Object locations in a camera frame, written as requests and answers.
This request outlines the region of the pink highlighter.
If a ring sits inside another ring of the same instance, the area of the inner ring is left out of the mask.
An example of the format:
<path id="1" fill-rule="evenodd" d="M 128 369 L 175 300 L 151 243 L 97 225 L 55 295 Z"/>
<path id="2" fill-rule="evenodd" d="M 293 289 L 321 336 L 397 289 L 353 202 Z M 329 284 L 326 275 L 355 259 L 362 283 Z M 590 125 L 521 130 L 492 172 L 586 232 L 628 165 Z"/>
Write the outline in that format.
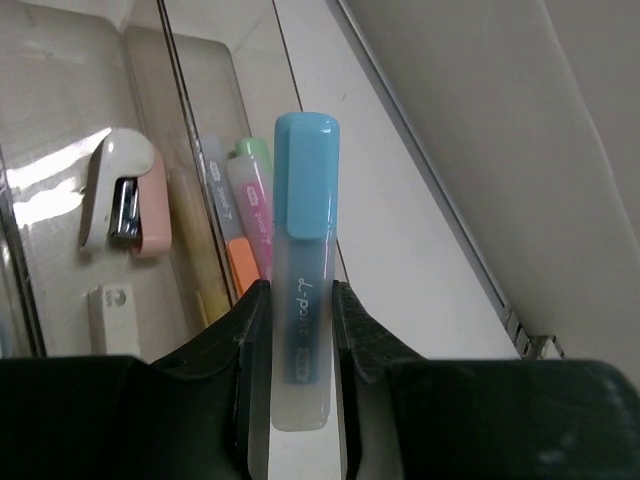
<path id="1" fill-rule="evenodd" d="M 260 277 L 270 280 L 273 251 L 272 178 L 254 155 L 230 159 L 228 179 Z"/>

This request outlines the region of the blue highlighter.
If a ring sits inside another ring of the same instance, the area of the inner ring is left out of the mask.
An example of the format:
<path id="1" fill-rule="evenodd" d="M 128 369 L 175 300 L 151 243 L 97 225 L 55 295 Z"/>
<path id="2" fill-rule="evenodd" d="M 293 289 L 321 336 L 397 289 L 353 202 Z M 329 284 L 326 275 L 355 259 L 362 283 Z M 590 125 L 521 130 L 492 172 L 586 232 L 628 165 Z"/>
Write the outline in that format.
<path id="1" fill-rule="evenodd" d="M 314 112 L 274 132 L 271 422 L 323 428 L 330 413 L 340 127 Z"/>

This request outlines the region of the green highlighter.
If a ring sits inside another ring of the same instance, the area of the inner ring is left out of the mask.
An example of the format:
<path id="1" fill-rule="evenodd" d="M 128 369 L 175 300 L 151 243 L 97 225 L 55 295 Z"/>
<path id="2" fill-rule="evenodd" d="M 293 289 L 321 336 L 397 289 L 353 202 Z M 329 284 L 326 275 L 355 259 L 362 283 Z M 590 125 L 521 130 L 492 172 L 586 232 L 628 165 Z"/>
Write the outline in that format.
<path id="1" fill-rule="evenodd" d="M 252 155 L 261 161 L 265 173 L 272 174 L 272 162 L 269 155 L 267 143 L 259 137 L 243 137 L 235 144 L 237 156 Z"/>

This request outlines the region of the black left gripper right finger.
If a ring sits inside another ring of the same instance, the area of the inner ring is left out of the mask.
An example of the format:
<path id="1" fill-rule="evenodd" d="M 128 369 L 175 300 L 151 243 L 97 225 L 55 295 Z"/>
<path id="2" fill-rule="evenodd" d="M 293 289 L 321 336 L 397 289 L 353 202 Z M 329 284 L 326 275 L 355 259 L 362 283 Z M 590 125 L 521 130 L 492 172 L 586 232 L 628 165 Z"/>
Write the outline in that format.
<path id="1" fill-rule="evenodd" d="M 332 286 L 334 371 L 345 479 L 402 479 L 388 368 L 421 356 L 364 308 L 350 284 Z"/>

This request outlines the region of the orange highlighter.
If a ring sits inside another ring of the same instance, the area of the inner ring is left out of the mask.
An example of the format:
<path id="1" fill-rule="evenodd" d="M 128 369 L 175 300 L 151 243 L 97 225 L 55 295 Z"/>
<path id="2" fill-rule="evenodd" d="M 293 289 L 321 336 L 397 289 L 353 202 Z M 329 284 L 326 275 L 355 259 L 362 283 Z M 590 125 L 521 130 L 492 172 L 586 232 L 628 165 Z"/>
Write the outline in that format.
<path id="1" fill-rule="evenodd" d="M 245 234 L 236 200 L 227 175 L 227 153 L 220 140 L 213 136 L 201 139 L 206 178 L 218 214 L 235 292 L 238 297 L 260 278 L 249 240 Z"/>

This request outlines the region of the yellow highlighter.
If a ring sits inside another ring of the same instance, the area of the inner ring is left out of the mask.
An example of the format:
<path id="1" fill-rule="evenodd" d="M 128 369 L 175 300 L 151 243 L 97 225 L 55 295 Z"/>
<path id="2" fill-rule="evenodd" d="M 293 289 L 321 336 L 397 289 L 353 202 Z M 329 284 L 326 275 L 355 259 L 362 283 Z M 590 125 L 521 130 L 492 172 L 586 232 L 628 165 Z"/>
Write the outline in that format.
<path id="1" fill-rule="evenodd" d="M 230 301 L 218 251 L 197 177 L 177 167 L 168 177 L 170 203 L 193 271 L 194 289 L 204 327 L 224 316 Z"/>

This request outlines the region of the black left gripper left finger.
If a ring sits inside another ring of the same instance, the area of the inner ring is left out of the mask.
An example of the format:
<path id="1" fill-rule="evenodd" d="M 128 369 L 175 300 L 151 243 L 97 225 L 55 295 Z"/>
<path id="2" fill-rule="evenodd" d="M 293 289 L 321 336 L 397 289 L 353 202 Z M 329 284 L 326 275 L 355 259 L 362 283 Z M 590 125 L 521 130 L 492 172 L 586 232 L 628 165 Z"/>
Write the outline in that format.
<path id="1" fill-rule="evenodd" d="M 212 326 L 154 362 L 150 479 L 265 479 L 271 292 L 255 282 Z"/>

